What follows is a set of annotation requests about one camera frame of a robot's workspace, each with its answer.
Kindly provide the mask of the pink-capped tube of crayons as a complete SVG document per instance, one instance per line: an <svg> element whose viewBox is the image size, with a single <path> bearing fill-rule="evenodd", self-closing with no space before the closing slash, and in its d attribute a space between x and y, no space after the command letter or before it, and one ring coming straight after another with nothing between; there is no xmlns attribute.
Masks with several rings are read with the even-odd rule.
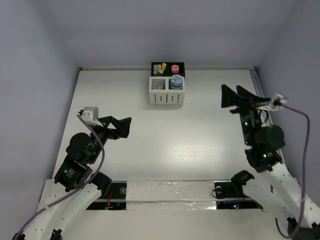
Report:
<svg viewBox="0 0 320 240"><path fill-rule="evenodd" d="M180 71L180 66L177 64L173 64L170 70L173 75L178 74Z"/></svg>

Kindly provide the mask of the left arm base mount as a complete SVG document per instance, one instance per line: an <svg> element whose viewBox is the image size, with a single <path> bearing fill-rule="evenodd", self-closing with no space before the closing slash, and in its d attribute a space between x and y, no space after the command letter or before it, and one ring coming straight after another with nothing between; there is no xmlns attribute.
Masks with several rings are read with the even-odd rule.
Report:
<svg viewBox="0 0 320 240"><path fill-rule="evenodd" d="M115 181L112 182L112 187L108 195L101 196L93 203L91 203L87 210L107 210L118 211L126 210L127 208L127 182Z"/></svg>

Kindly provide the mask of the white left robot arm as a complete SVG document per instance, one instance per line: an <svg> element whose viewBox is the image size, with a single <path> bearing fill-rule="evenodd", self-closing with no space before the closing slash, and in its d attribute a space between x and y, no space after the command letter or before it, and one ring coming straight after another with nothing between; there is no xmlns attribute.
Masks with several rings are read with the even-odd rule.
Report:
<svg viewBox="0 0 320 240"><path fill-rule="evenodd" d="M53 178L44 207L32 216L13 236L15 240L63 240L82 213L98 198L108 196L112 179L100 171L101 161L93 171L98 157L106 157L108 140L126 139L132 118L97 117L83 109L77 118L90 134L75 134L66 148L66 157Z"/></svg>

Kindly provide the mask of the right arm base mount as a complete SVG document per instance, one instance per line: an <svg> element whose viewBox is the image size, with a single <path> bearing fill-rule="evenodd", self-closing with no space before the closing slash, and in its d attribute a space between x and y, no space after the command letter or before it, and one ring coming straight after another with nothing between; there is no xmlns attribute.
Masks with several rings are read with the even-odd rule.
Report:
<svg viewBox="0 0 320 240"><path fill-rule="evenodd" d="M231 181L215 182L211 195L216 199L217 210L263 209L255 200L244 195Z"/></svg>

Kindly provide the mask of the clear jar of paperclips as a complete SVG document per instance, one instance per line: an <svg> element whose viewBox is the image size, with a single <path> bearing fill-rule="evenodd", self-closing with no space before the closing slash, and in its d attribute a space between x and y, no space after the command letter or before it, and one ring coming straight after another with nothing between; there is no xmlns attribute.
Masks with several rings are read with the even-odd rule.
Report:
<svg viewBox="0 0 320 240"><path fill-rule="evenodd" d="M165 82L160 79L154 79L151 84L152 90L163 90L165 89Z"/></svg>

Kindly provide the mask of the yellow marker cap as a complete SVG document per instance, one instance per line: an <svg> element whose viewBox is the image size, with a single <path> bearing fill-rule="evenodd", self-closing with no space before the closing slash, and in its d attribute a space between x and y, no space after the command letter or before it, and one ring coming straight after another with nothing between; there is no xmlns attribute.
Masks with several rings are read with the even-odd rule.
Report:
<svg viewBox="0 0 320 240"><path fill-rule="evenodd" d="M165 71L166 71L166 67L167 67L167 64L166 64L166 63L162 63L162 70L163 70L163 73L165 73Z"/></svg>

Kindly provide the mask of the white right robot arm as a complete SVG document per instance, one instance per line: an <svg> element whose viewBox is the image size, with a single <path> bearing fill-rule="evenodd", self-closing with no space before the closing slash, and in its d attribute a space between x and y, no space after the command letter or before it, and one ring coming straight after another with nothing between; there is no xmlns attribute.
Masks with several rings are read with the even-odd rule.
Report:
<svg viewBox="0 0 320 240"><path fill-rule="evenodd" d="M277 112L283 109L309 116L287 106L287 100L280 94L264 98L252 94L238 85L233 91L227 85L221 86L221 108L230 108L231 114L240 117L245 150L249 165L264 179L264 187L258 178L246 170L235 174L230 180L229 190L240 197L257 202L273 214L275 224L287 226L286 239L318 240L320 238L320 208L306 193L306 180L302 183L290 174L279 151L285 146L285 134L278 125L262 122L262 112Z"/></svg>

